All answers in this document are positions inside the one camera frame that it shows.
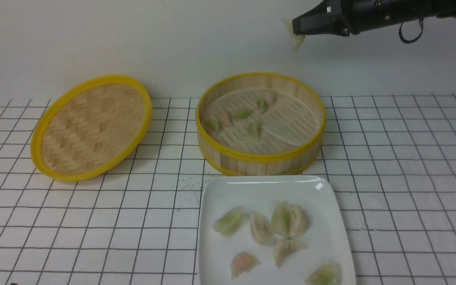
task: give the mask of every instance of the pleated dumpling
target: pleated dumpling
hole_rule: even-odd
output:
[[[316,269],[306,280],[306,285],[340,285],[342,271],[337,262],[328,262]]]
[[[250,253],[243,252],[237,254],[233,258],[232,264],[230,265],[230,269],[232,270],[232,279],[239,277],[240,274],[243,274],[244,272],[248,273],[260,264],[260,261]]]
[[[290,236],[298,238],[309,228],[309,218],[302,208],[297,205],[290,207]]]
[[[214,222],[214,231],[223,235],[231,235],[239,229],[243,218],[244,209],[235,207]]]
[[[272,214],[272,230],[283,238],[290,237],[290,206],[284,201],[277,205]]]
[[[281,267],[284,260],[300,249],[305,249],[306,246],[297,240],[284,239],[279,241],[274,247],[274,262],[275,267]]]
[[[272,229],[268,220],[258,212],[252,211],[249,217],[251,235],[257,243],[264,243],[272,236]]]

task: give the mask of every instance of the grid tablecloth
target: grid tablecloth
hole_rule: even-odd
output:
[[[360,285],[456,285],[456,96],[322,97],[321,155]],[[0,100],[0,285],[198,285],[201,192],[219,173],[197,99],[153,100],[138,148],[77,184],[38,173],[31,132],[50,101]]]

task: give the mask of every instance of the white plate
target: white plate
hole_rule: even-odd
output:
[[[273,248],[252,239],[247,217],[231,237],[212,229],[214,221],[235,206],[258,211],[270,222],[274,208],[282,201],[302,207],[311,226],[304,236],[297,238],[307,249],[289,256],[280,269],[275,268]],[[342,285],[356,283],[353,257],[337,199],[332,186],[321,177],[223,177],[211,181],[201,203],[198,242],[201,285],[303,285],[316,268],[330,260],[342,268]],[[261,265],[232,280],[230,263],[242,251],[255,255]]]

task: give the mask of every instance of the green dumpling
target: green dumpling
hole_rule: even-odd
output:
[[[277,205],[272,214],[272,230],[283,238],[290,237],[290,206],[284,201]]]
[[[337,262],[328,262],[320,266],[307,278],[306,285],[340,285],[342,273]]]
[[[222,235],[231,235],[239,229],[244,218],[244,209],[235,207],[214,222],[214,231]]]

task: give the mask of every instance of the woven bamboo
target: woven bamboo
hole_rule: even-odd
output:
[[[221,106],[232,111],[244,102],[257,110],[253,105],[255,96],[264,96],[269,92],[275,92],[279,99],[268,114],[260,116],[253,112],[250,118],[235,122],[234,128],[227,132],[213,133],[201,123],[204,116],[217,114]],[[238,99],[225,101],[225,96],[238,96]],[[247,137],[244,131],[247,124],[257,117],[264,123],[259,140],[243,141],[242,138]],[[270,127],[269,131],[280,129],[303,143],[297,146],[275,139],[265,131],[265,124]],[[241,74],[216,83],[204,93],[197,106],[196,125],[201,153],[221,173],[288,175],[302,172],[318,155],[325,126],[325,110],[315,92],[297,80],[277,74]]]
[[[61,175],[96,169],[127,148],[142,126],[140,93],[123,84],[89,89],[71,99],[50,121],[41,153]]]

